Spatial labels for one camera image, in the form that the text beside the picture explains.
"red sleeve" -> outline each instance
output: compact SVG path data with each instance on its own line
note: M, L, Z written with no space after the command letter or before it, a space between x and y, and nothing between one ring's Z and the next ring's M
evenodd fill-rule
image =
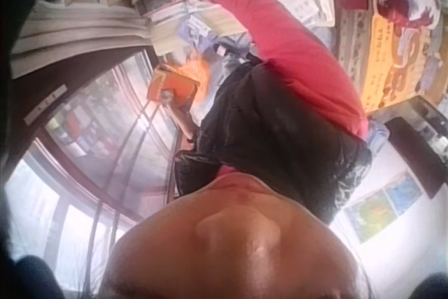
M365 138L368 122L358 93L331 53L277 0L211 0L248 29L260 57L312 109Z

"orange sign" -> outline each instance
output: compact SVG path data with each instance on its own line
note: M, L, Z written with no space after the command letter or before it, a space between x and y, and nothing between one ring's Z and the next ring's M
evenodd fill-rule
M410 29L375 14L361 101L369 113L417 95L429 30Z

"man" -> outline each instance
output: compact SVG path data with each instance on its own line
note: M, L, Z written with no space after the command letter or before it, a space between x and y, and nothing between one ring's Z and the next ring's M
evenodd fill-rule
M275 0L210 0L258 45L176 156L181 197L116 244L100 298L360 298L326 226L370 166L367 120L334 57Z

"colorful poster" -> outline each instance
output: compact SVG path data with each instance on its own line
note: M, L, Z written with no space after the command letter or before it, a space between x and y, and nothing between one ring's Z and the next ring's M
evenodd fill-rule
M429 41L429 30L424 27L401 27L374 15L361 97L366 112L417 95Z
M417 185L412 176L407 172L389 184L385 189L397 215L401 215L407 211L421 196L419 185Z
M361 243L368 241L397 218L383 189L347 207L345 213Z
M344 211L360 243L364 243L404 214L421 195L417 182L408 172L404 172Z

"orange book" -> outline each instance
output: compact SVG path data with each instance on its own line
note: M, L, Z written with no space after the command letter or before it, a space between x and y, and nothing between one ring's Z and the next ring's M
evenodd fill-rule
M187 104L190 108L198 86L199 82L176 73L169 66L158 65L154 69L153 79L149 85L146 98L161 103L162 91L172 90L175 105L181 108Z

